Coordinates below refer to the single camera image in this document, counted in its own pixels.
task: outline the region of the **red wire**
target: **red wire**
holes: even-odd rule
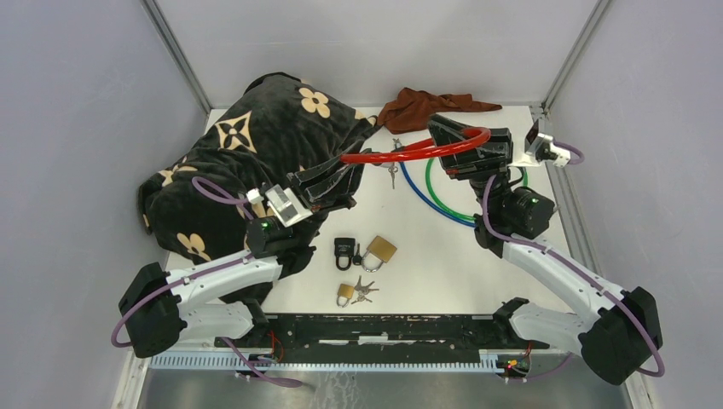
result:
[[[269,335],[271,336],[271,356],[274,356],[274,352],[276,352],[276,336],[273,331],[269,331]]]
[[[388,162],[407,162],[416,159],[439,158],[469,151],[489,141],[492,132],[487,128],[467,128],[462,133],[470,138],[441,147],[434,147],[432,139],[415,142],[401,152],[388,153],[350,153],[341,155],[340,160],[346,164],[384,164]]]
[[[527,358],[529,356],[529,353],[531,353],[531,352],[532,352],[532,341],[529,341],[527,343],[527,349],[525,349],[522,359]]]
[[[284,345],[281,344],[281,341],[279,340],[279,338],[274,338],[274,340],[275,340],[276,342],[278,342],[278,343],[279,343],[279,347],[281,347],[281,353],[279,354],[279,360],[277,361],[277,362],[280,362],[280,363],[281,363],[281,360],[284,359]]]

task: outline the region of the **blue cable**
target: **blue cable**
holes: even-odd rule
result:
[[[402,167],[402,173],[404,174],[404,179],[407,179],[407,183],[409,183],[409,186],[411,186],[411,187],[412,187],[412,190],[414,190],[414,192],[417,193],[417,196],[419,196],[420,199],[424,200],[425,203],[427,203],[432,209],[436,210],[437,213],[439,213],[440,215],[445,216],[445,217],[447,217],[448,219],[453,220],[453,221],[455,221],[455,222],[458,222],[459,224],[462,224],[462,225],[467,226],[467,227],[469,227],[469,228],[474,228],[474,227],[475,227],[474,223],[471,223],[471,222],[468,222],[468,221],[459,219],[459,218],[457,218],[457,217],[454,217],[454,216],[450,215],[449,213],[447,213],[446,211],[442,210],[442,209],[441,209],[439,206],[437,206],[436,204],[432,203],[432,201],[429,200],[429,199],[419,190],[419,188],[417,187],[417,185],[414,184],[414,182],[412,181],[412,178],[409,177],[409,174],[407,173],[407,166],[404,164],[404,162],[400,162],[399,165]]]

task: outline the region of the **metal floor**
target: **metal floor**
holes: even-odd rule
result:
[[[558,356],[535,357],[535,371],[555,367]],[[505,385],[485,373],[274,372],[307,386],[284,389],[236,378],[226,371],[150,370],[139,408],[516,409],[629,408],[624,387],[598,379],[580,359],[540,381]]]

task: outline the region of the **cable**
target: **cable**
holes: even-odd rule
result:
[[[274,345],[276,345],[277,343],[279,344],[279,347],[280,347],[280,349],[281,349],[281,352],[279,353],[279,359],[278,359],[277,361],[278,361],[278,362],[281,362],[281,360],[284,359],[284,344],[281,343],[281,340],[276,337],[276,335],[274,334],[273,331],[271,332],[271,342],[272,342]]]
[[[247,203],[246,199],[234,198],[233,196],[231,196],[230,193],[226,192],[226,190],[224,190],[222,187],[218,186],[216,183],[209,181],[208,179],[206,179],[204,177],[196,176],[193,179],[191,179],[191,183],[193,183],[196,190],[198,190],[201,194],[203,194],[207,198],[217,201],[219,203],[226,204],[226,205],[231,205],[231,204],[236,205],[236,206],[240,207],[244,211],[244,213],[246,213],[246,216],[248,217],[249,220],[251,220],[253,218],[251,213],[249,213],[243,207],[243,205],[245,205]],[[219,192],[222,196],[217,196],[216,194],[205,190],[201,186],[201,183],[205,184],[206,186],[212,187],[217,192]],[[203,277],[207,274],[214,273],[218,270],[223,270],[224,268],[231,267],[236,264],[240,264],[240,263],[250,260],[252,258],[253,258],[253,255],[248,254],[244,257],[239,258],[238,260],[232,260],[230,262],[225,262],[224,264],[220,264],[215,267],[207,268],[205,270],[190,274],[188,277],[181,277],[180,279],[177,279],[176,281],[166,284],[166,285],[160,287],[158,290],[153,291],[152,293],[148,294],[140,302],[138,302],[136,305],[131,307],[125,314],[123,314],[123,317],[121,317],[120,321],[118,321],[118,324],[116,324],[115,328],[113,328],[113,333],[111,335],[111,343],[116,348],[125,348],[125,347],[131,346],[130,342],[121,343],[118,341],[118,334],[120,332],[120,329],[123,328],[123,325],[125,325],[126,322],[128,322],[128,319],[131,317],[131,315],[135,314],[136,311],[141,309],[144,305],[146,305],[149,301],[151,301],[155,297],[163,294],[164,292],[166,292],[172,288],[175,288],[181,284],[184,284],[187,279],[189,279],[189,280],[198,279],[199,277]],[[298,381],[296,379],[290,379],[290,378],[285,378],[285,377],[267,377],[265,374],[263,374],[263,372],[260,372],[254,366],[254,364],[257,364],[259,362],[257,362],[257,361],[250,362],[249,360],[247,360],[246,357],[244,357],[244,355],[236,348],[236,346],[227,337],[221,337],[221,339],[234,351],[234,353],[236,353],[236,355],[244,362],[244,364],[246,364],[246,366],[248,366],[248,368],[262,380],[269,382],[269,383],[273,383],[274,385],[285,387],[285,388],[298,388],[298,387],[304,385],[301,381]],[[284,347],[281,345],[281,357],[279,360],[281,360],[281,358],[283,358],[283,356],[284,356],[283,348]]]
[[[492,132],[487,128],[466,128],[462,133],[470,138],[466,141],[442,145],[440,147],[432,146],[432,139],[416,142],[405,147],[400,152],[388,153],[347,153],[339,158],[346,164],[384,164],[389,162],[406,162],[408,160],[437,158],[440,156],[449,156],[456,153],[463,153],[476,147],[481,146],[484,142],[489,141]]]
[[[123,317],[121,317],[120,321],[118,321],[118,324],[116,324],[115,328],[113,328],[113,333],[111,334],[111,343],[115,348],[125,348],[131,346],[130,342],[127,343],[121,343],[118,340],[118,334],[120,332],[120,329],[123,328],[123,325],[125,325],[126,322],[128,322],[128,319],[131,317],[131,315],[135,314],[136,311],[141,309],[144,305],[146,305],[149,301],[153,300],[155,297],[163,294],[164,292],[178,287],[179,285],[183,284],[186,279],[194,280],[198,279],[200,277],[203,277],[204,275],[214,273],[218,270],[223,270],[224,268],[235,266],[236,264],[241,264],[246,260],[250,260],[253,258],[251,254],[245,257],[240,257],[237,260],[232,260],[230,262],[225,262],[224,264],[219,264],[215,267],[208,268],[206,270],[199,271],[197,273],[193,273],[189,275],[188,277],[181,277],[180,279],[177,279],[176,281],[173,281],[169,284],[166,284],[162,287],[160,287],[158,290],[148,294],[145,296],[140,302],[137,302],[136,305],[131,307],[125,314],[123,314]]]
[[[564,142],[558,142],[558,141],[555,141],[555,145],[558,147],[562,147],[563,149],[567,149],[568,151],[577,155],[577,158],[570,159],[568,164],[581,164],[585,160],[585,155],[582,153],[582,151],[580,149],[573,147],[572,145],[568,145]]]
[[[445,212],[444,210],[442,210],[442,209],[440,209],[439,207],[437,207],[436,204],[432,203],[432,202],[419,190],[419,188],[417,187],[417,185],[414,184],[414,182],[412,181],[412,178],[409,177],[409,173],[407,172],[407,166],[404,164],[404,162],[400,162],[399,165],[400,165],[400,167],[402,168],[402,173],[404,174],[404,179],[407,179],[407,183],[409,183],[409,186],[412,188],[412,190],[414,190],[414,192],[417,193],[417,196],[419,196],[420,199],[424,200],[424,202],[427,203],[427,205],[429,205],[434,211],[436,211],[437,213],[439,213],[439,214],[442,215],[442,216],[447,217],[448,219],[450,219],[450,220],[452,220],[452,221],[454,221],[454,222],[458,222],[459,224],[461,224],[461,225],[463,225],[463,226],[467,226],[467,227],[469,227],[469,228],[474,228],[474,227],[475,227],[474,223],[470,223],[470,222],[467,222],[467,221],[465,221],[465,220],[461,220],[461,219],[459,219],[458,217],[452,216],[452,215],[450,215],[449,213],[447,213],[447,212]]]
[[[562,362],[560,362],[560,365],[555,366],[555,368],[552,369],[551,371],[541,373],[540,375],[534,375],[532,377],[530,377],[530,376],[525,376],[523,378],[504,377],[505,382],[512,381],[512,382],[527,383],[529,381],[539,381],[540,379],[543,379],[545,377],[550,377],[550,376],[562,371],[562,369],[565,368],[572,361],[572,357],[573,357],[573,354],[568,354],[565,357],[565,359]]]
[[[528,372],[522,372],[522,371],[520,371],[519,369],[517,369],[517,368],[514,367],[514,366],[510,366],[510,369],[513,370],[513,371],[515,371],[515,372],[517,372],[517,373],[519,373],[520,375],[522,375],[522,376],[524,376],[524,377],[527,377]]]
[[[484,187],[484,195],[482,197],[482,219],[484,221],[484,226],[487,228],[487,231],[489,231],[490,234],[495,236],[497,239],[514,243],[518,245],[527,245],[528,247],[532,247],[538,251],[542,251],[544,254],[548,254],[558,260],[559,262],[563,263],[565,267],[569,268],[573,272],[575,272],[577,275],[580,276],[580,278],[584,279],[589,285],[591,285],[595,290],[600,291],[607,299],[611,300],[630,320],[631,323],[633,323],[633,326],[636,330],[640,333],[640,336],[642,336],[643,340],[645,341],[645,344],[648,346],[648,349],[651,351],[651,354],[653,356],[653,359],[655,359],[656,365],[657,365],[657,371],[648,371],[643,368],[638,368],[637,371],[650,376],[650,377],[662,377],[665,374],[665,365],[662,362],[662,356],[660,356],[660,353],[658,352],[655,344],[653,343],[653,340],[651,339],[651,336],[648,334],[648,331],[645,330],[643,325],[640,323],[640,321],[635,317],[633,312],[630,311],[630,309],[623,304],[620,300],[618,300],[615,296],[610,294],[607,290],[603,288],[603,286],[589,277],[587,274],[585,274],[582,270],[580,270],[575,264],[573,264],[570,260],[568,260],[565,256],[557,253],[555,250],[548,250],[545,246],[537,244],[533,241],[523,240],[523,239],[515,239],[510,236],[505,236],[504,234],[497,233],[493,228],[492,224],[489,222],[489,215],[487,213],[488,205],[489,205],[489,191],[492,189],[492,185],[495,182],[495,176],[490,176],[487,180],[487,186]]]
[[[246,215],[246,218],[248,220],[251,220],[253,218],[253,215],[251,212],[249,212],[244,205],[248,202],[246,199],[239,199],[231,196],[231,193],[226,192],[223,187],[218,186],[216,183],[209,181],[208,179],[202,177],[202,176],[194,176],[191,179],[191,183],[194,185],[196,190],[199,191],[199,193],[206,196],[208,199],[211,199],[218,203],[223,203],[224,205],[235,205],[239,209],[241,209],[244,214]],[[214,190],[219,192],[221,196],[218,196],[214,193],[211,193],[207,190],[205,190],[204,187],[201,186],[201,184],[204,184],[208,187],[212,187]]]
[[[519,177],[518,179],[515,179],[514,181],[511,181],[511,182],[510,182],[510,186],[515,186],[515,185],[517,185],[519,182],[522,182],[522,183],[523,183],[522,186],[523,186],[523,187],[527,187],[527,177],[526,177],[526,176],[527,176],[527,170],[525,170],[525,168],[522,167],[522,166],[515,166],[515,168],[517,168],[517,169],[520,171],[520,177]]]
[[[236,356],[238,356],[239,359],[241,359],[243,363],[248,366],[251,372],[256,374],[257,377],[259,377],[259,379],[262,379],[268,383],[272,383],[276,386],[282,386],[284,388],[298,388],[300,386],[304,386],[304,383],[297,379],[290,379],[288,377],[267,377],[266,374],[256,369],[256,367],[241,353],[241,351],[236,348],[236,346],[234,345],[234,343],[231,342],[230,339],[228,339],[227,337],[221,337],[221,340],[224,341],[226,345],[228,345],[228,347],[234,351]]]
[[[474,222],[474,217],[469,215],[464,215],[462,213],[459,213],[457,211],[454,211],[447,207],[446,204],[444,204],[438,197],[437,194],[434,192],[434,188],[431,186],[431,166],[434,164],[434,158],[431,158],[427,161],[427,169],[425,172],[425,181],[427,184],[427,191],[429,191],[431,199],[434,200],[434,203],[436,203],[440,209],[447,212],[449,215],[457,217],[462,220],[467,220],[468,222]]]
[[[427,161],[427,167],[425,171],[425,182],[427,185],[427,191],[429,192],[431,199],[434,200],[434,203],[437,204],[437,206],[440,207],[440,209],[444,210],[451,216],[457,217],[458,219],[467,220],[468,222],[474,222],[474,216],[465,215],[463,213],[459,213],[455,210],[452,210],[442,202],[442,200],[437,196],[437,193],[434,191],[434,187],[431,185],[431,167],[434,164],[434,158],[431,158]],[[520,172],[522,173],[522,176],[520,176],[519,179],[516,181],[510,182],[510,185],[516,185],[519,182],[523,183],[524,187],[527,187],[527,170],[525,170],[524,167],[518,167]]]
[[[524,360],[529,356],[529,354],[532,353],[532,341],[527,342],[527,349],[524,350],[524,355],[522,355],[522,359]]]

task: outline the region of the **black padlock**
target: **black padlock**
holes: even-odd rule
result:
[[[356,240],[350,237],[337,237],[334,239],[334,256],[337,261],[337,268],[341,271],[346,271],[351,267],[351,258],[354,256],[354,247],[356,246]],[[339,258],[348,257],[349,262],[346,266],[342,267],[339,264]]]

